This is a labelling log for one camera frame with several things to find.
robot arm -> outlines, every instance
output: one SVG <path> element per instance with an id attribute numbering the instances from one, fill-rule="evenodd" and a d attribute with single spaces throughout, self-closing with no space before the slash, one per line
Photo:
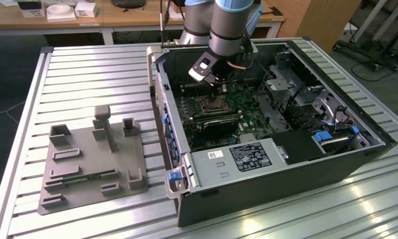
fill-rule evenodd
<path id="1" fill-rule="evenodd" d="M 217 62 L 240 51 L 245 30 L 253 33 L 262 13 L 261 0 L 216 0 L 212 21 L 206 19 L 208 0 L 186 1 L 186 22 L 181 44 L 205 43 L 209 50 L 189 70 L 196 81 L 213 84 L 218 79 L 212 74 Z"/>

circuit board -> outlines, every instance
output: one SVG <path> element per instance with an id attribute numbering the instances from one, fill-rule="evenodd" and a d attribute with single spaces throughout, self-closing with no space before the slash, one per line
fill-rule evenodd
<path id="1" fill-rule="evenodd" d="M 260 110 L 256 90 L 246 84 L 230 84 L 226 94 L 216 97 L 176 98 L 176 104 L 192 152 L 261 139 L 273 133 Z M 217 136 L 206 138 L 202 132 L 213 122 L 224 124 L 212 133 Z"/>

slotted aluminum surface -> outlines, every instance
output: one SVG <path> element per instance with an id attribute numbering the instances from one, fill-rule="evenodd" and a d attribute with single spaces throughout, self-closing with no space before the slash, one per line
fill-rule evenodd
<path id="1" fill-rule="evenodd" d="M 398 117 L 313 42 L 292 40 L 398 141 Z M 398 238 L 398 146 L 341 183 L 177 228 L 176 206 L 162 182 L 145 49 L 144 44 L 62 47 L 44 56 L 13 180 L 0 189 L 8 192 L 8 204 L 0 208 L 0 238 Z M 140 121 L 150 189 L 40 216 L 49 126 L 92 126 L 93 107 L 101 104 L 110 104 L 110 122 L 128 117 Z"/>

power supply label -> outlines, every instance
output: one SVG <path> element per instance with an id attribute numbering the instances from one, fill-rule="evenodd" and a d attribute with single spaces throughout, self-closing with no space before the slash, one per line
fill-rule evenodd
<path id="1" fill-rule="evenodd" d="M 261 143 L 253 143 L 230 148 L 230 153 L 241 172 L 272 165 Z"/>

white sticker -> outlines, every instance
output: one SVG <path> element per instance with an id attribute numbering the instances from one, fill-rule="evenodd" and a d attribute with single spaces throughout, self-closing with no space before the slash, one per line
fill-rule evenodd
<path id="1" fill-rule="evenodd" d="M 209 153 L 208 153 L 208 157 L 209 157 L 209 159 L 213 159 L 213 158 L 221 158 L 222 156 L 224 156 L 224 154 L 222 154 L 222 151 L 221 151 L 221 150 L 214 151 L 214 152 L 209 152 Z"/>
<path id="2" fill-rule="evenodd" d="M 100 26 L 98 23 L 80 23 L 80 26 Z"/>

